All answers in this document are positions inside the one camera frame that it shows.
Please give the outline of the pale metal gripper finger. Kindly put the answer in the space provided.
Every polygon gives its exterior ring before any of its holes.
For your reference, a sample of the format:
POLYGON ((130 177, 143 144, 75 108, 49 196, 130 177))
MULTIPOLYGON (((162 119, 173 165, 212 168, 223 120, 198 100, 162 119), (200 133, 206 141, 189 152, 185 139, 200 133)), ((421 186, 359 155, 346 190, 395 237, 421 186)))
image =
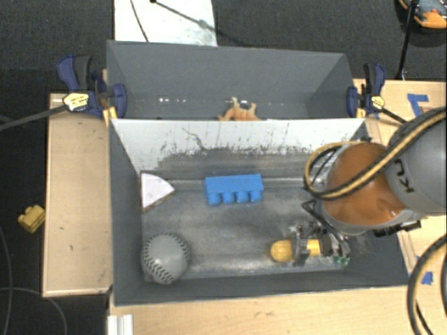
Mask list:
POLYGON ((293 266, 303 267, 310 256, 310 251, 307 249, 295 250, 293 254, 293 266))
POLYGON ((300 239, 306 239, 308 229, 308 225, 291 225, 288 227, 288 238, 292 242, 297 242, 300 239))

